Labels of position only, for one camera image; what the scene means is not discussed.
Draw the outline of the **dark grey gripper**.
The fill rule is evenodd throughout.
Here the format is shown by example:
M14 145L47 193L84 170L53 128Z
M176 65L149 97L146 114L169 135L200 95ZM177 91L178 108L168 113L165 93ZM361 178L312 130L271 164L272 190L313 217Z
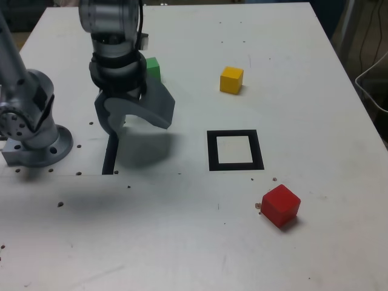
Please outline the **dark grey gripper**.
M118 134L127 115L134 115L149 124L170 127L175 100L156 78L148 77L145 85L126 91L112 86L99 89L95 100L98 121L107 134Z

